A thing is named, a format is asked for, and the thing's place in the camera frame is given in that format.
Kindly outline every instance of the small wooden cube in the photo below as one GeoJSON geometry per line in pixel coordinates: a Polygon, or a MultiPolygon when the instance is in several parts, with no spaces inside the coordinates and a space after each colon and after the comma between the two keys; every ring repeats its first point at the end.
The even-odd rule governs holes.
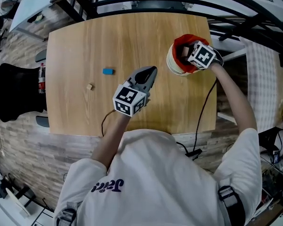
{"type": "Polygon", "coordinates": [[[88,84],[88,85],[87,85],[87,89],[88,89],[88,90],[92,90],[92,88],[93,88],[93,85],[91,85],[91,84],[88,84]]]}

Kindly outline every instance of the black and white marker cube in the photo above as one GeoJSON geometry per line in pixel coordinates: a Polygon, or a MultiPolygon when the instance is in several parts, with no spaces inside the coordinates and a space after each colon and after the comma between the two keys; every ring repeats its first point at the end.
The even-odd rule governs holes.
{"type": "Polygon", "coordinates": [[[194,44],[194,50],[188,61],[198,69],[207,69],[215,57],[215,52],[209,46],[198,41],[194,44]]]}
{"type": "Polygon", "coordinates": [[[146,105],[147,94],[124,85],[118,85],[113,96],[114,109],[133,116],[146,105]]]}

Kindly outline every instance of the blue block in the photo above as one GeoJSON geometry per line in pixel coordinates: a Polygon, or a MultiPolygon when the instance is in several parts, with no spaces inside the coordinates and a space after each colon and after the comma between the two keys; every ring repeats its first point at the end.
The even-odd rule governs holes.
{"type": "Polygon", "coordinates": [[[103,69],[103,74],[113,74],[113,69],[103,69]]]}

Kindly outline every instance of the black strap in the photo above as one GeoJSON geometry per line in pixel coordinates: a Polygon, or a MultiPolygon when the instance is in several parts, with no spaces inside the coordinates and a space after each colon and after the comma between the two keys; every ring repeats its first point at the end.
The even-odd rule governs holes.
{"type": "Polygon", "coordinates": [[[239,195],[231,186],[223,186],[218,190],[219,199],[225,203],[232,226],[244,226],[245,211],[239,195]]]}

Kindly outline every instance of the bottle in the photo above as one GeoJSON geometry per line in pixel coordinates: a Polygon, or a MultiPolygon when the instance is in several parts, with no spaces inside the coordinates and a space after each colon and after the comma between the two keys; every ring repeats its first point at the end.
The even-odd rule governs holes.
{"type": "Polygon", "coordinates": [[[39,68],[39,94],[44,94],[45,91],[45,65],[42,63],[39,68]]]}

